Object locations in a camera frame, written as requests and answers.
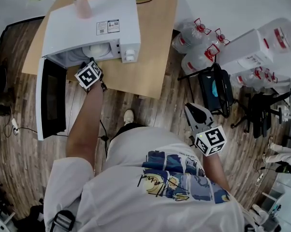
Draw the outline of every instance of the chair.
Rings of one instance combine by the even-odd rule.
[[[14,223],[11,221],[14,215],[15,215],[14,212],[9,216],[7,214],[4,214],[0,210],[0,231],[4,231],[4,232],[17,231],[17,228],[15,227]]]
[[[178,81],[186,78],[189,81],[189,77],[197,74],[199,74],[198,79],[205,108],[213,115],[222,115],[228,118],[230,116],[230,106],[234,103],[233,90],[228,73],[222,70],[219,64],[214,63],[211,67],[180,77]],[[213,94],[213,87],[216,87],[217,96]]]
[[[283,101],[289,96],[291,96],[291,90],[285,94],[278,97],[274,97],[275,94],[266,95],[264,93],[255,94],[251,98],[250,94],[246,94],[248,98],[248,106],[245,107],[238,100],[235,102],[239,103],[240,107],[245,111],[245,115],[236,124],[231,124],[231,128],[238,127],[245,120],[247,121],[247,129],[244,130],[245,133],[250,131],[250,124],[253,123],[253,135],[254,138],[259,138],[261,135],[263,137],[267,136],[267,131],[271,128],[271,114],[277,115],[279,117],[279,123],[282,123],[282,110],[279,108],[278,111],[270,108],[271,105]]]

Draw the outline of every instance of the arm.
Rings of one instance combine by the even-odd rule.
[[[213,154],[208,157],[203,156],[203,166],[205,175],[210,180],[220,185],[226,191],[231,191],[218,154]]]
[[[100,82],[96,82],[87,94],[68,136],[66,157],[83,158],[94,168],[101,111],[102,87]]]

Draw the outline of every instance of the table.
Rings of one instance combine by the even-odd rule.
[[[178,0],[152,0],[138,4],[141,49],[137,63],[122,64],[120,59],[106,60],[98,65],[110,89],[141,96],[160,98]],[[44,33],[51,11],[72,4],[73,0],[56,0],[43,19],[30,45],[23,73],[37,75],[44,42]],[[76,81],[78,67],[70,67],[67,79]]]

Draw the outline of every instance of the black and white marker cube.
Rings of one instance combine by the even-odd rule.
[[[212,128],[208,131],[196,135],[195,146],[201,150],[205,156],[220,152],[227,140],[222,126]]]
[[[94,83],[99,81],[101,75],[102,72],[100,68],[98,68],[94,61],[91,61],[86,67],[84,67],[74,76],[78,79],[81,87],[83,87],[84,89],[88,89]]]

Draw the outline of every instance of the shoe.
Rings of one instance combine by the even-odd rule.
[[[252,204],[252,208],[257,211],[258,209],[260,209],[260,207],[257,204]]]
[[[270,136],[269,141],[268,141],[268,145],[267,145],[267,149],[270,149],[270,146],[272,143],[273,143],[273,137]]]
[[[266,164],[266,153],[265,152],[263,152],[263,154],[262,154],[262,160]]]
[[[124,125],[134,122],[134,113],[131,109],[127,110],[124,114]]]

